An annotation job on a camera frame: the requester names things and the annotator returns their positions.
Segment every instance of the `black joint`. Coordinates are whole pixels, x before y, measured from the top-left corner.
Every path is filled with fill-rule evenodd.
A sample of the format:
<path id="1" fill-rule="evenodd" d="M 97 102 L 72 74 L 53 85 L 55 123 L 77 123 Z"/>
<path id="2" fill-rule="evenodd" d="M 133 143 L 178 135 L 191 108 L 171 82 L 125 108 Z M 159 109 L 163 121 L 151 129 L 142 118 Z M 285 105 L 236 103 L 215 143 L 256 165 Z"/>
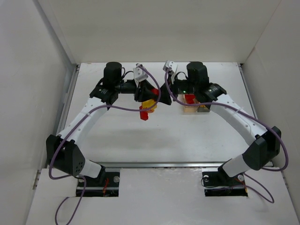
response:
<path id="1" fill-rule="evenodd" d="M 272 128 L 273 131 L 281 137 L 281 131 L 277 127 Z M 253 170 L 262 169 L 268 162 L 279 154 L 280 142 L 270 132 L 267 131 L 263 135 L 255 136 L 256 140 L 242 154 L 245 163 Z"/>

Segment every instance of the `white cable clip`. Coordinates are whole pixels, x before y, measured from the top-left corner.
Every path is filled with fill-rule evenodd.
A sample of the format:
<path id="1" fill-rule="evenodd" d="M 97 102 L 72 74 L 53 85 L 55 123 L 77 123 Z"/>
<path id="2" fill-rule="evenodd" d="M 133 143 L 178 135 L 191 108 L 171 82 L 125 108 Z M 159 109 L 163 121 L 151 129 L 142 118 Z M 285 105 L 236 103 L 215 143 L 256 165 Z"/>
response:
<path id="1" fill-rule="evenodd" d="M 178 68 L 178 64 L 176 62 L 170 61 L 168 60 L 167 62 L 165 62 L 165 65 L 163 67 L 163 70 L 166 72 L 167 70 L 169 70 L 169 72 L 171 73 L 171 82 L 174 83 L 175 80 L 175 76 L 176 76 L 176 72 L 177 72 L 177 68 Z"/>
<path id="2" fill-rule="evenodd" d="M 239 108 L 238 110 L 234 111 L 233 116 L 234 116 L 235 114 L 237 114 L 239 111 L 243 110 L 243 109 L 244 109 L 244 107 L 241 107 L 241 108 Z"/>

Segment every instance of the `white tabletop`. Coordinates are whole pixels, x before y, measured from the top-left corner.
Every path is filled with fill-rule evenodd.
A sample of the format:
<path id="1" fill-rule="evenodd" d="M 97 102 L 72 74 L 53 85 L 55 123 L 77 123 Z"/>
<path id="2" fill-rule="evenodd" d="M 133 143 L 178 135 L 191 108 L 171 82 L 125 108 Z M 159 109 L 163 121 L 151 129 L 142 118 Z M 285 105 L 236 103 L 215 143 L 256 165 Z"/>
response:
<path id="1" fill-rule="evenodd" d="M 179 63 L 178 71 L 186 72 L 186 64 Z M 122 65 L 127 71 L 135 67 L 135 63 Z M 164 83 L 164 63 L 143 65 L 160 85 Z M 220 84 L 239 106 L 253 115 L 238 64 L 205 65 L 210 81 Z M 84 106 L 103 76 L 104 67 L 105 63 L 81 65 L 67 123 Z M 141 103 L 135 102 L 133 95 L 120 94 L 114 105 L 137 109 Z M 186 115 L 183 107 L 173 102 L 171 106 L 158 104 L 147 121 L 141 120 L 138 112 L 110 109 L 89 132 L 81 151 L 97 162 L 224 162 L 247 147 L 243 138 L 215 113 Z"/>
<path id="2" fill-rule="evenodd" d="M 63 175 L 54 170 L 54 176 Z M 201 169 L 121 169 L 119 197 L 84 197 L 72 225 L 299 225 L 280 172 L 249 171 L 273 194 L 270 204 L 252 190 L 248 197 L 205 197 Z M 245 178 L 267 198 L 255 182 Z M 75 196 L 77 180 L 50 180 L 43 169 L 27 225 L 53 225 L 66 196 Z M 69 198 L 58 213 L 66 224 L 78 197 Z"/>

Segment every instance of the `black bracket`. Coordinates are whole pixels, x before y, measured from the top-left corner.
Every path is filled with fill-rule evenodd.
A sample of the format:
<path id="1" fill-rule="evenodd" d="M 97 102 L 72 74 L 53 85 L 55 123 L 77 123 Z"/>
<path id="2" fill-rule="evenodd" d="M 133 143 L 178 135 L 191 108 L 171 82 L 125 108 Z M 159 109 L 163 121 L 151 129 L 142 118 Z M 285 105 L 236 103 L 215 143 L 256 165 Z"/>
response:
<path id="1" fill-rule="evenodd" d="M 207 171 L 202 172 L 202 181 L 203 186 L 206 188 L 219 186 L 231 187 L 241 185 L 241 182 L 244 181 L 244 175 L 240 173 L 234 177 L 227 177 L 225 179 L 219 171 Z"/>

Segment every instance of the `metal bracket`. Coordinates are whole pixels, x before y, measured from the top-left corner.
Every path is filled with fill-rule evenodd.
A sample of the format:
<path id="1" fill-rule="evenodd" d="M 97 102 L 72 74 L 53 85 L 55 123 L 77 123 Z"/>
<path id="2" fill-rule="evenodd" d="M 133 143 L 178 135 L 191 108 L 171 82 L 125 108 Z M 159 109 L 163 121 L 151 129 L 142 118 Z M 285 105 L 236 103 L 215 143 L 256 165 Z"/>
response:
<path id="1" fill-rule="evenodd" d="M 33 188 L 32 188 L 32 190 L 37 189 L 38 181 L 39 181 L 40 175 L 41 175 L 41 171 L 38 170 L 38 171 L 37 171 L 37 174 L 36 174 L 36 178 L 34 179 L 34 183 L 33 183 Z"/>

